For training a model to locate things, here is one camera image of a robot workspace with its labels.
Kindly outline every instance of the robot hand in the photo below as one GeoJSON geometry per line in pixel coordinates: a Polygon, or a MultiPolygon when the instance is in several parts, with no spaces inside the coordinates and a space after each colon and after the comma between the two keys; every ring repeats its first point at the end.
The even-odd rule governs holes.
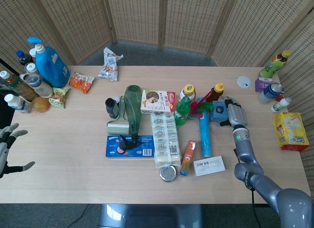
{"type": "Polygon", "coordinates": [[[225,101],[228,109],[228,120],[220,123],[220,126],[232,126],[233,128],[237,125],[245,127],[247,125],[247,118],[244,109],[234,99],[228,96],[221,96],[225,101]]]}
{"type": "Polygon", "coordinates": [[[26,130],[20,130],[13,133],[13,131],[19,126],[18,123],[15,123],[11,126],[4,127],[0,130],[0,178],[4,174],[9,174],[13,172],[26,171],[30,169],[35,162],[30,162],[25,166],[9,167],[7,164],[7,157],[9,154],[9,149],[16,140],[18,136],[23,136],[27,134],[26,130]]]}

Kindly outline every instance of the blue tube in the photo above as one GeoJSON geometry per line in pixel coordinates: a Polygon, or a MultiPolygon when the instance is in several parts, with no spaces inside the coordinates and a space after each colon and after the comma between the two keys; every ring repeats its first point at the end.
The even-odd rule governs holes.
{"type": "MultiPolygon", "coordinates": [[[[203,97],[198,97],[197,102],[199,102],[203,97]]],[[[202,156],[204,158],[211,157],[211,145],[210,145],[210,127],[209,127],[209,116],[208,111],[199,114],[198,117],[200,125],[200,135],[201,135],[201,149],[202,156]]]]}

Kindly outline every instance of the snack bag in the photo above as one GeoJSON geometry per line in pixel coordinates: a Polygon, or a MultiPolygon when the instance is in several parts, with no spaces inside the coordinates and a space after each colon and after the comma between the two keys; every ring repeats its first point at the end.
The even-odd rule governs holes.
{"type": "Polygon", "coordinates": [[[52,90],[54,95],[49,98],[49,103],[63,109],[66,100],[65,94],[68,92],[69,88],[52,88],[52,90]]]}
{"type": "Polygon", "coordinates": [[[123,55],[117,56],[113,51],[107,47],[104,49],[104,65],[98,75],[101,78],[118,81],[118,66],[117,61],[123,58],[123,55]]]}
{"type": "Polygon", "coordinates": [[[81,73],[75,72],[74,76],[70,78],[69,85],[76,89],[79,89],[84,94],[86,94],[91,87],[94,79],[95,78],[92,76],[86,76],[81,73]]]}
{"type": "Polygon", "coordinates": [[[300,113],[279,113],[273,121],[281,149],[302,152],[309,147],[300,113]]]}

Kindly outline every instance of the blue can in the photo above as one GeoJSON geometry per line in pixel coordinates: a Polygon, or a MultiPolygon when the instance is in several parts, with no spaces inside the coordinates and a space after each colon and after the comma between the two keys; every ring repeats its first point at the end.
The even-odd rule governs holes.
{"type": "Polygon", "coordinates": [[[283,87],[279,83],[269,84],[263,92],[259,94],[259,100],[267,103],[276,98],[283,91],[283,87]]]}

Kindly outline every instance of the orange cap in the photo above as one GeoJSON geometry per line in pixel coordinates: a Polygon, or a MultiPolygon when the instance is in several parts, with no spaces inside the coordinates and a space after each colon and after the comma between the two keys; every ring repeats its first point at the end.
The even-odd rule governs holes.
{"type": "Polygon", "coordinates": [[[221,82],[221,83],[217,83],[214,87],[214,90],[218,93],[221,93],[224,91],[224,84],[221,82]]]}

